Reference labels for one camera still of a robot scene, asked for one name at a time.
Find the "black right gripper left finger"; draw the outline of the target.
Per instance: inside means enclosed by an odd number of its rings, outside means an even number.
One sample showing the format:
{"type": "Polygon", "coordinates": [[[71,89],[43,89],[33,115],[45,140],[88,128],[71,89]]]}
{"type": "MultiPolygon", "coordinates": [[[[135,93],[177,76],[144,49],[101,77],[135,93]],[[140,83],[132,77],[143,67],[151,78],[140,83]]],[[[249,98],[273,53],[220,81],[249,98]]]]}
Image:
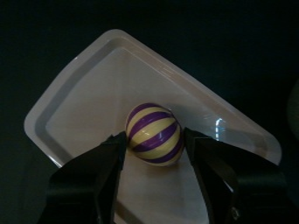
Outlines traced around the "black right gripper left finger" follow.
{"type": "Polygon", "coordinates": [[[37,224],[116,224],[115,208],[127,135],[120,132],[52,175],[37,224]]]}

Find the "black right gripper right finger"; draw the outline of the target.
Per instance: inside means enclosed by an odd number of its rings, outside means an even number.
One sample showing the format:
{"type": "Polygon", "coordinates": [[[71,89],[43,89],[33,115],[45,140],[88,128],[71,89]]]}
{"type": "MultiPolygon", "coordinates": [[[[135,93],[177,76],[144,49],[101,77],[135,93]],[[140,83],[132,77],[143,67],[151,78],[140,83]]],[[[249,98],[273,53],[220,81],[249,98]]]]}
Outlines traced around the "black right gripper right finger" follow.
{"type": "Polygon", "coordinates": [[[192,129],[183,135],[209,224],[299,224],[277,165],[192,129]]]}

